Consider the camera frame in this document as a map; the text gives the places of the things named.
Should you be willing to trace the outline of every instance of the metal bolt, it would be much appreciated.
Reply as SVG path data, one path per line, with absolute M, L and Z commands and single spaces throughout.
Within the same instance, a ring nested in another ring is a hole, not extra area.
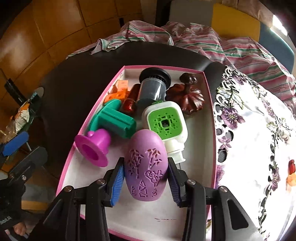
M 196 181 L 195 181 L 194 179 L 188 179 L 188 180 L 187 180 L 187 183 L 188 183 L 189 185 L 195 185 Z
M 70 192 L 72 190 L 72 187 L 71 186 L 65 186 L 64 187 L 64 191 L 65 192 Z
M 105 184 L 105 180 L 104 179 L 98 179 L 97 181 L 97 184 L 99 184 L 99 185 L 103 185 L 103 184 Z
M 220 190 L 221 190 L 222 192 L 228 192 L 227 187 L 224 187 L 224 186 L 221 186 L 221 187 L 220 187 Z

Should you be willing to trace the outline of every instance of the green square panel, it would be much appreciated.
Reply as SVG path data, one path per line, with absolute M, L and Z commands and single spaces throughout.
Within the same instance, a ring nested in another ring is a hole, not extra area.
M 182 132 L 182 124 L 177 110 L 173 107 L 152 111 L 148 115 L 150 129 L 162 140 L 176 137 Z

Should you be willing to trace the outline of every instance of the bright window light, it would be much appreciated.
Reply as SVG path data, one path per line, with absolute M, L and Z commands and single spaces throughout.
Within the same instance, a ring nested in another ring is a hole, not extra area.
M 281 24 L 281 21 L 275 15 L 272 19 L 272 25 L 278 28 L 284 35 L 288 35 L 287 30 L 284 28 L 284 26 Z

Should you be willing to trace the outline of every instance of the striped cloth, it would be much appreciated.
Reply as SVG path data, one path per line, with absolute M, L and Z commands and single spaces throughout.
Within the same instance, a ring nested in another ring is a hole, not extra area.
M 208 26 L 168 22 L 159 28 L 142 22 L 126 23 L 119 33 L 98 39 L 68 57 L 94 48 L 91 54 L 110 51 L 130 41 L 147 41 L 186 48 L 243 72 L 282 100 L 296 117 L 295 78 L 264 47 L 248 37 L 223 39 Z

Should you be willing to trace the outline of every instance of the magenta hat-shaped toy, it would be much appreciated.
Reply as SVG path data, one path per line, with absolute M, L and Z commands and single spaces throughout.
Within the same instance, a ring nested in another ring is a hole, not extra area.
M 87 136 L 77 135 L 75 144 L 80 153 L 92 164 L 98 167 L 106 167 L 108 159 L 106 157 L 111 143 L 111 137 L 105 129 L 89 131 Z
M 160 198 L 167 181 L 168 156 L 163 141 L 151 130 L 137 131 L 124 157 L 126 184 L 133 198 Z

